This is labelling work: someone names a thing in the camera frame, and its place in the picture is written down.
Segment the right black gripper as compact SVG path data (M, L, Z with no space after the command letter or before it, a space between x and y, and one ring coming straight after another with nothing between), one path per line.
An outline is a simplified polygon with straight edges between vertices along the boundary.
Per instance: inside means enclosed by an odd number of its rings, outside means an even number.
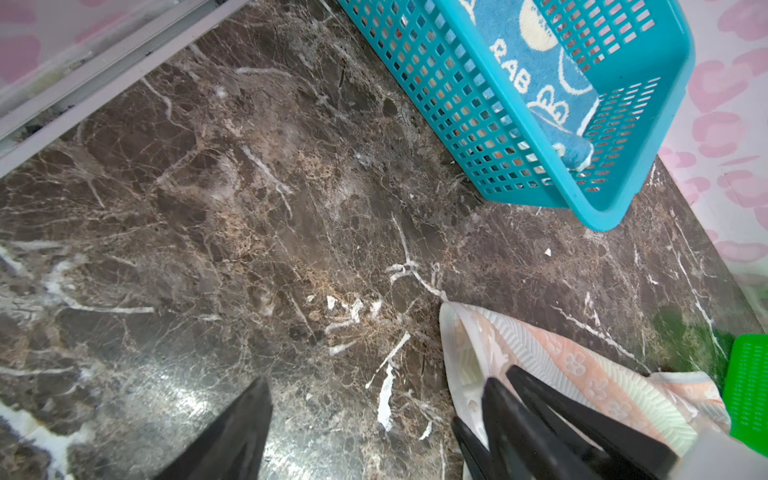
M545 430L601 479L768 479L767 458L727 435L705 430L678 460L666 444L568 398L521 367L510 368L506 377Z

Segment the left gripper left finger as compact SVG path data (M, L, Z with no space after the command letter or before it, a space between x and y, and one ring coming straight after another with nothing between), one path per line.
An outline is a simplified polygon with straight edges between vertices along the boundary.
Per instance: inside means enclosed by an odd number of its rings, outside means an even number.
M269 384L256 378L158 479L256 479L273 413Z

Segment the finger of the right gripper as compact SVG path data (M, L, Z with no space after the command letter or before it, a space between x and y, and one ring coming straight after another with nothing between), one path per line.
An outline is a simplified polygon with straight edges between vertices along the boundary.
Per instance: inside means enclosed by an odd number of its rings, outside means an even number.
M452 419L451 429L470 477L473 480L493 480L495 471L488 449L458 416Z

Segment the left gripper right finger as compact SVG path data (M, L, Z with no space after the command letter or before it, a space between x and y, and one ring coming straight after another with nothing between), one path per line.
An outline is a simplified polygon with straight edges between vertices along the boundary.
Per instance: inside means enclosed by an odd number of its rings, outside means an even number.
M482 413L497 479L597 477L496 378L484 385Z

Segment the pale pink patterned towel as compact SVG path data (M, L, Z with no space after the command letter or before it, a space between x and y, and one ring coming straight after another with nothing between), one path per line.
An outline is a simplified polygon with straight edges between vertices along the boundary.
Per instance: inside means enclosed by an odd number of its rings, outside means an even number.
M703 371L643 376L573 340L478 306L445 302L439 324L458 418L488 447L481 397L486 380L510 382L518 366L566 397L684 456L704 432L728 436L731 418Z

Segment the blue patterned towel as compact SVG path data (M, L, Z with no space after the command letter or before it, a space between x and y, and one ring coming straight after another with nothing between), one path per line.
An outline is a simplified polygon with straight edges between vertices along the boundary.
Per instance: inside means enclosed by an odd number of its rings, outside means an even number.
M531 0L462 1L470 22L565 167L581 171L594 146L584 132L599 95Z

